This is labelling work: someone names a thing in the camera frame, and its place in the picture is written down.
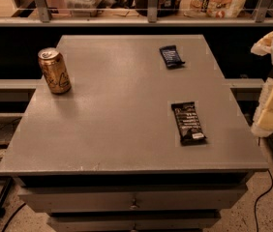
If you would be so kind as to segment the orange soda can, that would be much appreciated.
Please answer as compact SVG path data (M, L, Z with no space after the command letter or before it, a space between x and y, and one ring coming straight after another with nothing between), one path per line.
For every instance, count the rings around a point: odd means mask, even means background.
M63 94L71 89L63 55L56 48L48 47L40 50L38 61L51 93Z

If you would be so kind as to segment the grey drawer cabinet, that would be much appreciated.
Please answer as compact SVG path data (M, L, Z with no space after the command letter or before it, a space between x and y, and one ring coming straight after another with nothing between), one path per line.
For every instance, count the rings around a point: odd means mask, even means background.
M159 48L184 65L168 69ZM0 163L21 188L246 185L268 164L205 39L64 36L72 82L63 95L40 82ZM194 102L206 140L184 146L171 105ZM220 213L221 210L46 213Z

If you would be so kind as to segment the dark blue snack bar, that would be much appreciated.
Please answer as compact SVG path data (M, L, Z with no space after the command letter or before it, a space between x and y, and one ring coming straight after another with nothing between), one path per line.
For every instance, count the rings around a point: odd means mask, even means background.
M185 64L181 60L175 45L162 46L159 50L168 69L178 68Z

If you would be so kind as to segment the upper grey drawer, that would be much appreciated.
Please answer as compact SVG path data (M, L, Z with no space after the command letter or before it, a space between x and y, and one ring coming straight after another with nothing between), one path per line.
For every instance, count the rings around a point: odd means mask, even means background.
M222 187L21 188L19 197L38 213L221 210L231 208L246 185Z

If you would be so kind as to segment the lower grey drawer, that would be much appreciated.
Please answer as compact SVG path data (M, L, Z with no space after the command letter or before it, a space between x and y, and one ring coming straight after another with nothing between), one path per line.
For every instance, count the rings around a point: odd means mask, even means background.
M50 217L47 224L56 232L174 231L211 227L219 213L95 214L80 217Z

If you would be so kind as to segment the black snack bar wrapper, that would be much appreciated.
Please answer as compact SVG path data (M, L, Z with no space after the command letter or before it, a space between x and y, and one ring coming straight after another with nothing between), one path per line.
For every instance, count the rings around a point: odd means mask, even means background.
M206 140L206 135L203 133L193 101L173 103L171 109L175 117L182 145L194 145L203 143Z

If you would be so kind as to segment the grey metal shelf rail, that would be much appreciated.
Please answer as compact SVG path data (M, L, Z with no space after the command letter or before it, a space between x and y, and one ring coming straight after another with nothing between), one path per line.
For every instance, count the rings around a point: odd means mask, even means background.
M182 0L176 14L158 17L158 0L148 0L147 15L139 14L127 0L102 0L96 16L72 16L65 0L0 0L0 26L34 27L136 27L246 25L272 26L273 0L246 0L236 18L184 15L188 7Z

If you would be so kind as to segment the printed snack bag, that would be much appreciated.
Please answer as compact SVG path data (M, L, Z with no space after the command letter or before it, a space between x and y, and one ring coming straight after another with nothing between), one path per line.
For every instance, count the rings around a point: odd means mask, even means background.
M244 8L246 0L187 0L184 15L194 18L236 18Z

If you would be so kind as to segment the metal drawer knob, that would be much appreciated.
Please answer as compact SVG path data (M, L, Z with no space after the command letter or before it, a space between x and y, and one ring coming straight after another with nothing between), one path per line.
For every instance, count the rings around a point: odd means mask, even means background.
M139 208L139 205L137 203L137 197L134 195L132 197L129 209L134 211L134 210L137 210L138 208Z

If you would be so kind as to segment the grey drawer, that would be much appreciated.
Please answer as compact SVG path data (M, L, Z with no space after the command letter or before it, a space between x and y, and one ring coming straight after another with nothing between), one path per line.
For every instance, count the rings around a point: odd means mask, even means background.
M231 208L246 185L222 187L21 188L19 197L38 213L221 210Z
M80 217L50 217L47 224L56 232L174 231L211 227L219 213L95 214Z

